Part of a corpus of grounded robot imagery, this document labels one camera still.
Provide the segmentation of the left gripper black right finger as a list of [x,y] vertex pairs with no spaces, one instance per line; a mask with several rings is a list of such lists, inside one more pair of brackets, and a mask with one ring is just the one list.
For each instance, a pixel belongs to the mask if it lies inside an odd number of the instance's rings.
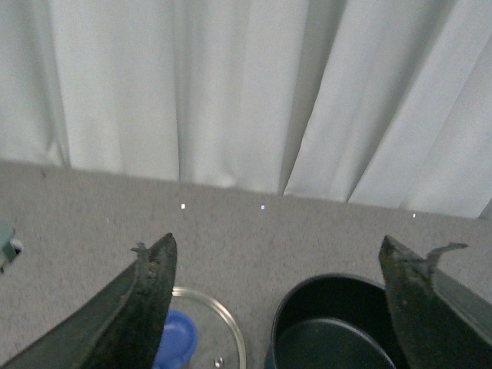
[[422,258],[384,237],[378,259],[387,306],[411,368],[491,366],[491,304],[438,267],[443,254],[465,247],[450,243]]

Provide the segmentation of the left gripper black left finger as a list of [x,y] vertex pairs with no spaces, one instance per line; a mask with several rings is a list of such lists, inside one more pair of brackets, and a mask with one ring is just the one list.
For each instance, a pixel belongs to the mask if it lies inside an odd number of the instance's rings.
[[4,368],[150,368],[161,341],[177,266],[171,233],[75,313],[6,361]]

